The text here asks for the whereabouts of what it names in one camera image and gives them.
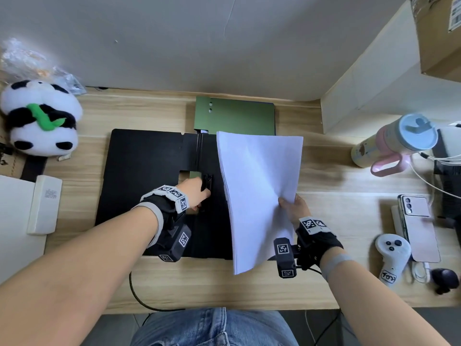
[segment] forearm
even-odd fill
[[[0,285],[8,345],[79,345],[157,231],[138,207],[42,256]]]
[[[328,250],[320,268],[339,253]],[[395,292],[355,261],[340,262],[328,276],[328,284],[363,346],[448,345],[446,340]]]

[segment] pink phone case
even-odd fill
[[[440,262],[433,218],[426,198],[402,194],[399,199],[400,215],[403,216],[404,231],[406,229],[413,260]]]

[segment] sheet of paper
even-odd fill
[[[278,198],[295,199],[303,138],[219,131],[217,143],[239,274],[274,256],[275,238],[293,243],[293,225]]]

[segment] white wall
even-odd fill
[[[421,112],[436,123],[461,118],[461,83],[421,74],[418,38],[406,1],[371,45],[321,98],[325,133],[360,136]]]
[[[2,0],[0,40],[19,38],[89,86],[311,100],[403,1]]]

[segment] hand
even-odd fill
[[[279,204],[286,210],[290,222],[295,227],[298,227],[300,218],[312,215],[308,205],[298,194],[296,194],[295,202],[293,204],[289,203],[284,198],[279,198]]]
[[[203,202],[207,197],[211,195],[211,192],[208,188],[205,188],[204,191],[201,191],[201,185],[201,178],[195,177],[194,179],[187,179],[176,186],[176,188],[187,195],[190,208],[196,209],[196,207],[201,202]]]

